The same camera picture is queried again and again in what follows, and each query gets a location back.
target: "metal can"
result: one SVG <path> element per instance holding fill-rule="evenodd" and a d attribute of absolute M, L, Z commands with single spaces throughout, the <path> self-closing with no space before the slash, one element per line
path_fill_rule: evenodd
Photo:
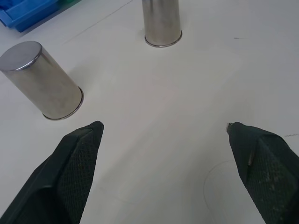
<path fill-rule="evenodd" d="M 145 41 L 153 47 L 177 43 L 181 31 L 178 0 L 142 0 Z"/>
<path fill-rule="evenodd" d="M 82 105 L 82 90 L 38 42 L 7 50 L 0 71 L 50 120 L 65 119 Z"/>

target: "white table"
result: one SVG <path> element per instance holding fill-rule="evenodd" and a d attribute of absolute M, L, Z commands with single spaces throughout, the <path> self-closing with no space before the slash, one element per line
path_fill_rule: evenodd
<path fill-rule="evenodd" d="M 183 38 L 165 49 L 144 42 L 141 1 L 128 2 L 83 0 L 25 35 L 0 26 L 0 54 L 38 41 L 85 93 L 53 122 L 0 76 L 0 214 L 64 135 L 95 120 L 105 130 L 82 224 L 211 224 L 204 180 L 233 159 L 226 123 L 299 134 L 298 1 L 181 1 Z M 299 136 L 285 140 L 299 153 Z"/>

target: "blue container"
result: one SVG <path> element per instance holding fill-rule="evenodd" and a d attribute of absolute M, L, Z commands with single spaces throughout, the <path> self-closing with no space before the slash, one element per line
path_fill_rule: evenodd
<path fill-rule="evenodd" d="M 59 9 L 58 0 L 24 0 L 8 10 L 0 9 L 0 21 L 23 32 Z"/>

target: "cylinder top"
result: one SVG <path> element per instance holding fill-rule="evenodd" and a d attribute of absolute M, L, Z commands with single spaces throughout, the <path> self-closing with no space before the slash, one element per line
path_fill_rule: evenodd
<path fill-rule="evenodd" d="M 19 71 L 32 65 L 42 53 L 42 46 L 35 41 L 19 43 L 0 57 L 0 71 Z"/>

